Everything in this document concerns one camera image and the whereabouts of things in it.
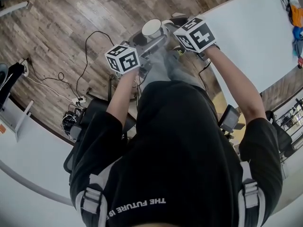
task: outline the orange sticker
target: orange sticker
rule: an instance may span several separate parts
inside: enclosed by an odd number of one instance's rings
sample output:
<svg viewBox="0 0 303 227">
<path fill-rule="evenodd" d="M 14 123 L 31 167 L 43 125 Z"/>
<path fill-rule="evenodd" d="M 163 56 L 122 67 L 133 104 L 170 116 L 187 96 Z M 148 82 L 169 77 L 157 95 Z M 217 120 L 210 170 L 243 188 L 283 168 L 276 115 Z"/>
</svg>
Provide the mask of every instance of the orange sticker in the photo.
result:
<svg viewBox="0 0 303 227">
<path fill-rule="evenodd" d="M 1 132 L 2 134 L 4 134 L 5 131 L 6 131 L 6 128 L 3 126 L 3 124 L 0 124 L 0 132 Z"/>
</svg>

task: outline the forearm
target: forearm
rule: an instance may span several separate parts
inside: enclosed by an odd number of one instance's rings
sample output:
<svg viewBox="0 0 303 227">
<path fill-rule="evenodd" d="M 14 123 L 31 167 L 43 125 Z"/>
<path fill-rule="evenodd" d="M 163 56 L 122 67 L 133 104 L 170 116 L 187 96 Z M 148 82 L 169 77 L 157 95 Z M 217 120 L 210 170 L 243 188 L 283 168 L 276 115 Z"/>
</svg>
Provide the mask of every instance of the forearm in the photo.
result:
<svg viewBox="0 0 303 227">
<path fill-rule="evenodd" d="M 123 127 L 128 114 L 130 96 L 136 74 L 136 71 L 130 71 L 121 77 L 114 96 L 107 108 L 107 112 L 118 119 Z"/>
<path fill-rule="evenodd" d="M 218 48 L 211 46 L 205 54 L 224 79 L 232 97 L 244 114 L 246 123 L 255 118 L 266 118 L 262 99 L 252 82 Z"/>
</svg>

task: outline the white cube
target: white cube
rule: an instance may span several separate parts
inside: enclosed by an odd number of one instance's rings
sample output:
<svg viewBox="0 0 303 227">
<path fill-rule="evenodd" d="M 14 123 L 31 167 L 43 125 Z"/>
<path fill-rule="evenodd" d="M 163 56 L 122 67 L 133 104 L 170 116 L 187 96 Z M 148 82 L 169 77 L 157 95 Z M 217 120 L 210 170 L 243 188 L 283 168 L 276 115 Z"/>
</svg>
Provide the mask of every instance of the white cube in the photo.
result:
<svg viewBox="0 0 303 227">
<path fill-rule="evenodd" d="M 140 66 L 137 50 L 133 47 L 116 44 L 105 53 L 105 57 L 110 68 L 120 74 Z"/>
<path fill-rule="evenodd" d="M 185 49 L 200 53 L 216 42 L 207 23 L 199 15 L 174 32 Z"/>
</svg>

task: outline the black t-shirt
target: black t-shirt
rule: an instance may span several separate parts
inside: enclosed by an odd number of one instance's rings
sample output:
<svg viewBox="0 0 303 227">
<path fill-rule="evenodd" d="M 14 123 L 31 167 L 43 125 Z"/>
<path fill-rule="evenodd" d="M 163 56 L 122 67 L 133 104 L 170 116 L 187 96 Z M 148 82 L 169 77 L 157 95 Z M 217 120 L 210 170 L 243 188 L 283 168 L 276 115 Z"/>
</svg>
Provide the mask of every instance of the black t-shirt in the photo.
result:
<svg viewBox="0 0 303 227">
<path fill-rule="evenodd" d="M 103 192 L 108 227 L 238 226 L 242 168 L 202 89 L 179 81 L 149 84 L 138 106 L 137 134 L 127 146 L 112 115 L 96 115 L 89 127 L 74 153 L 71 199 L 75 203 L 88 186 L 90 174 L 98 175 L 121 157 Z M 265 194 L 266 221 L 282 190 L 273 126 L 262 118 L 251 121 L 240 153 Z"/>
</svg>

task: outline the gray pants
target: gray pants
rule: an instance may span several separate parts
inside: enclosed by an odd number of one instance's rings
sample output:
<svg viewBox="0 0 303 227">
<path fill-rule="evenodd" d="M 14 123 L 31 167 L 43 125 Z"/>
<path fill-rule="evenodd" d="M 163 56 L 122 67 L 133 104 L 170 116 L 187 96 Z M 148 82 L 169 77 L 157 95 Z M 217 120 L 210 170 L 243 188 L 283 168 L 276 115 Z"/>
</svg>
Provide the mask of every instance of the gray pants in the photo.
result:
<svg viewBox="0 0 303 227">
<path fill-rule="evenodd" d="M 149 59 L 151 62 L 151 70 L 140 86 L 141 91 L 151 82 L 174 80 L 183 81 L 205 90 L 202 82 L 194 76 L 191 76 L 188 70 L 179 62 L 179 53 L 177 51 L 167 52 L 164 48 L 161 48 L 155 54 L 151 55 Z"/>
</svg>

